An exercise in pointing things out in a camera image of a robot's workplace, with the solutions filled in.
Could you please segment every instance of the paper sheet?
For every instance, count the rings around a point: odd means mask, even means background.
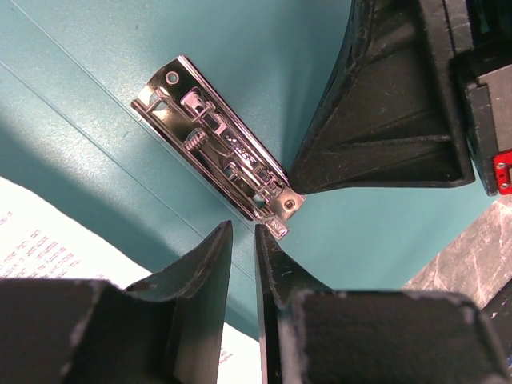
[[[0,178],[0,278],[105,278],[124,288],[148,274],[36,194]],[[259,344],[224,324],[218,383],[255,384],[261,376]]]

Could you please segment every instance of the crease line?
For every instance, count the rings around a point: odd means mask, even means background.
[[[133,180],[136,181],[144,190],[150,193],[151,196],[156,198],[161,204],[164,205],[170,212],[176,215],[180,220],[182,220],[189,228],[192,229],[201,239],[205,239],[205,236],[201,235],[195,228],[192,227],[191,224],[188,223],[182,216],[177,214],[167,203],[161,200],[155,193],[153,193],[149,188],[147,188],[144,184],[142,184],[135,176],[132,175],[120,162],[118,162],[115,158],[113,158],[110,154],[108,154],[99,143],[97,143],[91,136],[87,134],[76,122],[74,122],[71,118],[65,115],[59,108],[57,108],[50,100],[47,100],[41,93],[39,93],[35,88],[30,86],[23,78],[18,76],[7,64],[5,64],[2,60],[0,60],[0,66],[2,66],[7,72],[9,72],[12,76],[14,76],[21,84],[24,85],[30,92],[32,92],[37,98],[43,101],[49,108],[51,108],[55,113],[57,113],[64,121],[70,124],[73,128],[76,129],[84,138],[86,138],[89,142],[91,142],[94,146],[96,146],[105,156],[108,157],[116,166],[121,168],[123,172],[128,174]],[[236,262],[231,261],[237,269],[239,269],[245,276],[247,276],[251,281],[255,282],[254,278],[252,278],[243,268],[241,268]]]
[[[119,107],[121,107],[122,110],[124,110],[131,118],[132,120],[134,120],[137,124],[140,125],[140,127],[142,127],[144,129],[144,131],[149,135],[151,136],[151,134],[147,131],[147,129],[145,128],[144,124],[138,120],[138,118],[136,117],[136,115],[134,114],[134,112],[132,112],[130,109],[128,109],[124,104],[122,104],[118,98],[116,98],[99,80],[96,79],[95,76],[92,75],[91,72],[88,71],[87,68],[85,68],[82,64],[80,64],[80,62],[73,57],[73,55],[68,51],[66,50],[66,48],[64,48],[63,45],[61,45],[49,32],[47,32],[38,22],[36,22],[30,15],[28,15],[27,12],[24,11],[23,8],[21,8],[14,0],[10,0],[10,2],[12,3],[13,6],[15,6],[32,24],[34,24],[34,26],[36,28],[38,28],[53,44],[56,45],[57,48],[60,49],[61,52],[63,52],[83,73],[85,73],[87,75],[87,77],[90,78],[91,81],[93,81],[112,101],[114,101]],[[183,165],[182,161],[180,158],[177,157],[176,154],[172,153],[172,152],[169,152],[167,148],[165,148],[167,150],[167,152],[169,154],[171,154],[175,159],[177,159],[180,164]],[[200,181],[201,184],[203,184],[204,186],[207,186],[207,184],[205,184],[203,182],[203,177],[195,174],[194,172],[192,172],[187,166],[185,167],[197,180]],[[238,216],[238,212],[234,209],[231,208],[231,206],[228,206],[224,201],[223,199],[221,199],[219,196],[217,196],[216,194],[212,194],[213,196],[215,196],[215,198],[217,200],[219,200],[221,202],[221,204],[223,204],[229,212],[231,212],[251,233],[254,233],[254,228],[252,228],[251,226],[249,226],[249,224],[247,224],[244,220],[242,220],[239,216]]]

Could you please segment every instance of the metal latch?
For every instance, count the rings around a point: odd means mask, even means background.
[[[306,197],[188,58],[161,68],[131,106],[247,219],[288,232]]]

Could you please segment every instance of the metal clip mechanism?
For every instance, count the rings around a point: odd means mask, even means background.
[[[161,68],[131,106],[247,219],[288,232],[306,198],[188,58]]]

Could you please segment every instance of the coil spring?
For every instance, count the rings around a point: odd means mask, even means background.
[[[186,150],[198,150],[199,147],[208,140],[208,134],[202,129],[194,130],[195,135],[192,138],[188,138],[183,143]]]

